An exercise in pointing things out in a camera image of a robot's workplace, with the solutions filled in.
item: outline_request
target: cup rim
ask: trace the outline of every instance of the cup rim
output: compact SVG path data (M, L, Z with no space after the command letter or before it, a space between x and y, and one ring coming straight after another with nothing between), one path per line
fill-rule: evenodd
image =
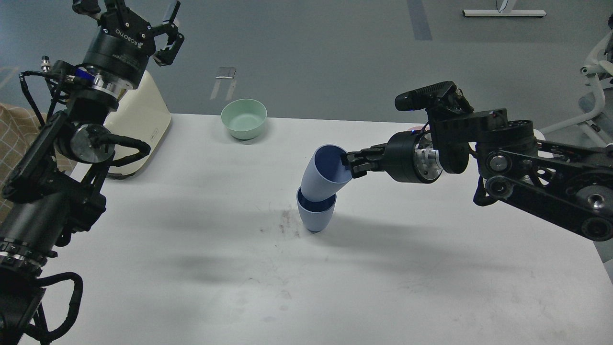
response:
M228 123L226 123L225 119L226 119L227 117L224 117L224 111L225 111L225 110L226 110L226 108L228 108L230 105L232 105L232 104L234 104L234 103L236 103L236 102L242 102L242 101L254 101L254 102L258 103L259 105L261 105L261 106L264 108L264 116L260 118L259 123L258 123L256 126L254 126L253 128L250 128L250 129L248 129L248 130L235 130L235 129L231 128L231 127L230 127L230 125L229 125ZM260 102L260 101L258 101L258 100L256 100L256 99L253 99L253 98L241 98L241 99L236 99L236 100L234 100L234 101L232 101L232 102L230 102L230 103L226 104L226 106L225 106L225 107L224 107L224 108L221 110L221 113L220 113L219 117L221 117L221 123L223 123L223 124L224 124L224 126L225 126L225 127L228 129L228 130L231 130L231 131L234 131L234 132L238 132L238 133L244 133L244 132L249 132L249 131L252 131L252 130L258 129L260 126L262 126L262 124L263 124L263 123L266 121L266 118L268 117L268 109L266 109L266 106L265 106L265 105L263 105L263 104L262 104L262 102Z
M304 206L302 206L302 204L300 204L300 198L298 197L298 195L302 195L302 198L304 198L304 200L307 200L310 203L323 203L323 202L326 202L326 201L328 201L329 199L332 199L332 198L333 198L333 200L332 200L332 204L330 204L330 206L327 209L325 209L323 211L319 211L319 212L314 212L314 211L311 211L311 210L305 208ZM334 207L334 205L336 205L336 203L337 203L337 194L334 193L331 197L329 197L329 198L327 198L325 200L322 200L322 201L310 201L309 199L307 199L302 194L301 188L299 187L298 190L296 191L296 203L298 204L298 207L300 207L303 211L309 212L311 214L320 214L320 213L324 213L324 212L329 211L331 208Z
M326 146L334 146L334 147L337 147L337 148L341 149L341 151L343 151L344 153L347 153L347 151L346 151L344 148L342 148L342 147L340 147L340 146L338 146L338 145L335 145L335 144L324 144L324 145L322 145L322 146L318 147L318 148L315 150L315 152L313 153L313 160L315 160L315 155L317 155L317 151L319 151L319 149L321 149L322 147L326 147ZM353 176L351 175L351 172L349 172L349 179L344 180L344 181L332 181L332 180L330 180L330 179L326 178L326 176L323 176L323 175L321 174L321 172L319 172L319 169L317 168L317 164L316 164L315 162L313 162L313 164L315 165L315 171L317 172L317 174L319 174L319 176L320 176L322 179L326 180L327 182L330 182L331 184L339 184L339 185L341 185L341 184L347 184L347 183L349 183L349 181L351 181L351 179L353 178Z

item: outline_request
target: white device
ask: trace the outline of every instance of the white device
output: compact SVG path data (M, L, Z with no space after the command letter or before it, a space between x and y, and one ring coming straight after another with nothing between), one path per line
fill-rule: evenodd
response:
M151 153L141 160L124 166L112 166L109 177L121 179L134 175L151 158L170 124L170 112L162 99L153 77L145 71L136 90L128 90L119 101L119 108L107 116L104 126L113 134L142 140L151 146ZM117 160L137 153L131 147L115 146Z

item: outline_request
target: white stand base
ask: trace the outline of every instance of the white stand base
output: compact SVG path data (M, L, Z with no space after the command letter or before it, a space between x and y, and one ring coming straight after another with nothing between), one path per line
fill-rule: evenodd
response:
M543 10L512 10L499 12L498 10L462 10L464 17L545 17Z

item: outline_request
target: light blue cup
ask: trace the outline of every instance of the light blue cup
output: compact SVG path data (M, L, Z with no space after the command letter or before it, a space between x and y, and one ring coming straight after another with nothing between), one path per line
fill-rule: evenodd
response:
M264 130L266 107L255 99L237 99L221 111L221 121L230 134L241 140L253 139Z
M298 213L305 228L310 232L318 233L330 223L334 213L334 205L337 202L337 195L334 194L324 201L314 203L306 199L298 188L296 202L298 202Z
M323 145L318 148L308 165L300 189L304 197L311 201L323 201L336 194L351 180L349 167L341 162L341 155L347 153L336 145Z

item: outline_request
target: gray floor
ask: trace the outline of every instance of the gray floor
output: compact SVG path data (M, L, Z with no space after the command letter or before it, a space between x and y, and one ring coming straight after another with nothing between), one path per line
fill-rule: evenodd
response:
M40 56L80 63L96 31L70 1L0 1L0 101L26 106L12 71L38 69ZM152 24L166 1L128 1ZM542 128L581 113L579 75L608 32L611 0L522 0L544 18L465 18L494 0L184 1L185 44L174 65L154 76L171 112L218 114L229 81L211 99L219 67L235 67L231 99L262 101L271 117L424 122L397 112L397 94L444 80L477 110L506 107L512 119ZM43 83L32 91L44 108ZM548 139L591 145L577 129Z

